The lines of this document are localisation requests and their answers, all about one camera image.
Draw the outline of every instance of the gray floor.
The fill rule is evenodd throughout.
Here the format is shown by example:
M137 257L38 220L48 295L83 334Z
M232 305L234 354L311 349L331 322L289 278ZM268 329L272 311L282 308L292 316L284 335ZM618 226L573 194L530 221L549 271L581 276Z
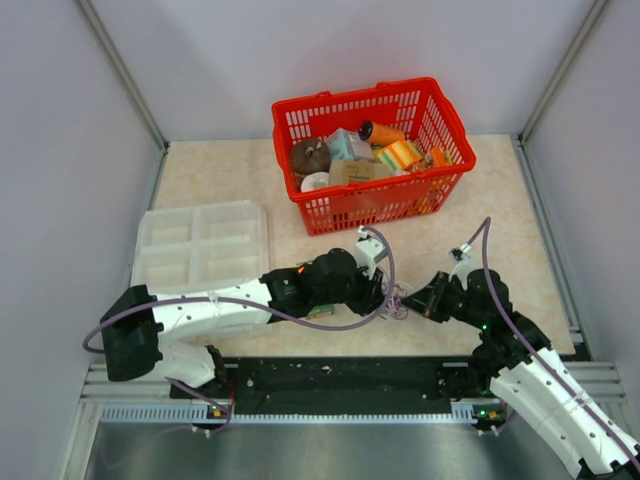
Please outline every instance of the gray floor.
M101 424L85 480L564 480L562 463L520 419L500 437L461 425L238 425L206 440L167 425Z

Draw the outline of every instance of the plastic container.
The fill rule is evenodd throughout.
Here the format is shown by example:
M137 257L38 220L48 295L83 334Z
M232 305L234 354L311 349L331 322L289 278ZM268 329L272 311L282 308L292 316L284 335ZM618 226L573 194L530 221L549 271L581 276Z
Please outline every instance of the plastic container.
M429 77L374 88L282 100L272 107L276 158L289 198L298 205L309 235L335 232L436 212L476 157L464 126L438 83ZM423 152L448 150L453 164L426 172L300 192L290 151L297 141L336 129L357 131L364 121L402 130Z
M192 293L269 271L267 214L249 201L147 212L138 228L131 285Z

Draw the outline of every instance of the orange can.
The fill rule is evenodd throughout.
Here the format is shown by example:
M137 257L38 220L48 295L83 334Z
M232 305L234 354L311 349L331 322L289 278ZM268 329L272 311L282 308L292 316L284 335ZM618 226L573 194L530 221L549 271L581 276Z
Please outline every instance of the orange can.
M382 145L383 147L399 140L406 140L406 136L402 130L369 121L362 124L358 135L360 139L365 142L369 142L372 145Z

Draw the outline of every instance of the white roll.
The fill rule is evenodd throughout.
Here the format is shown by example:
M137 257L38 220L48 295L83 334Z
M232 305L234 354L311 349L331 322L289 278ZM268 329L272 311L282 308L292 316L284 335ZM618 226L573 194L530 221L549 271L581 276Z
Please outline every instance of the white roll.
M319 188L325 188L329 186L329 174L327 172L317 172L307 175L302 180L300 186L301 192L310 192Z

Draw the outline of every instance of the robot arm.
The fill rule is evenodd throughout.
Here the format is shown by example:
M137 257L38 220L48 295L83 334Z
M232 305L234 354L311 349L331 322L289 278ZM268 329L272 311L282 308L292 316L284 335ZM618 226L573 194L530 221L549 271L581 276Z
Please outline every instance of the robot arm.
M384 300L383 274L376 264L387 252L364 229L358 234L354 255L334 248L298 267L273 270L213 292L152 296L145 285L130 287L101 323L145 303L168 300L174 304L140 311L102 331L109 380L171 377L192 387L214 378L226 380L224 362L215 347L198 347L185 340L211 333L237 335L281 319L246 305L218 302L218 297L250 300L294 317L307 316L317 305L336 303L345 303L358 315L373 312Z
M631 478L609 476L616 472L626 475L623 466L630 467L629 457L586 408L608 425L629 451L638 454L638 442L618 428L571 376L544 333L513 310L509 289L496 272L490 271L491 280L509 317L576 395L570 395L508 328L489 293L484 271L474 269L468 249L453 250L451 256L457 262L454 274L438 272L403 304L431 320L444 322L453 317L480 330L482 343L468 362L469 387L478 395L491 392L507 402L556 452L574 477Z

